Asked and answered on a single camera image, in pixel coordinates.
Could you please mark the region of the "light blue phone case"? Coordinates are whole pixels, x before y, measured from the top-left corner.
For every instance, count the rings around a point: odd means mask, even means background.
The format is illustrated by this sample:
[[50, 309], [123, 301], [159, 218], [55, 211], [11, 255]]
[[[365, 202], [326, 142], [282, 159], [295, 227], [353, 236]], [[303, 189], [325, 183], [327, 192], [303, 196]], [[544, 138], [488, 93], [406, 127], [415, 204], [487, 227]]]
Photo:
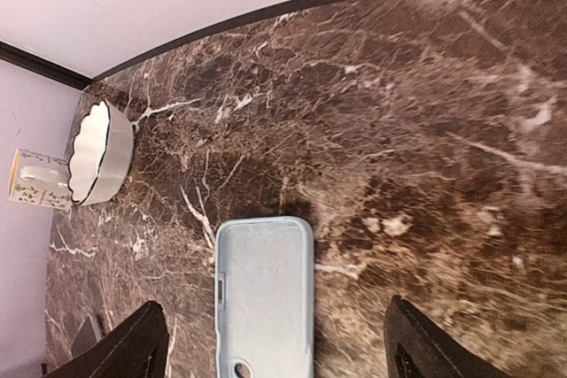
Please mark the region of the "light blue phone case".
[[313, 376], [314, 272], [314, 235], [301, 218], [229, 220], [219, 227], [218, 376]]

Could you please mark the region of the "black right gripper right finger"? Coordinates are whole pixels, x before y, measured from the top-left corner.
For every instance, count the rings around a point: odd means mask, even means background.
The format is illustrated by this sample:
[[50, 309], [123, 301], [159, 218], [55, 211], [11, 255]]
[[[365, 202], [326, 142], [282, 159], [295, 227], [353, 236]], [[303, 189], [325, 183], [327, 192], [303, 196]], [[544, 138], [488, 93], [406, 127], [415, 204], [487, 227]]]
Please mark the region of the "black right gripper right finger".
[[509, 377], [399, 295], [386, 309], [383, 331], [389, 377]]

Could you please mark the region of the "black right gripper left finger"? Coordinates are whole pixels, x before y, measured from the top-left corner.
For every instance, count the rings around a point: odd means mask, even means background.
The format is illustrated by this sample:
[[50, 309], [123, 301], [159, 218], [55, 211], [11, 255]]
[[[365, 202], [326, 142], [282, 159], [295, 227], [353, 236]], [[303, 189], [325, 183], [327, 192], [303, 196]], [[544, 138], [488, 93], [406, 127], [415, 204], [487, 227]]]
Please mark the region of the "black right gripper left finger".
[[161, 378], [166, 372], [167, 350], [168, 331], [162, 306], [150, 300], [92, 348], [48, 376]]

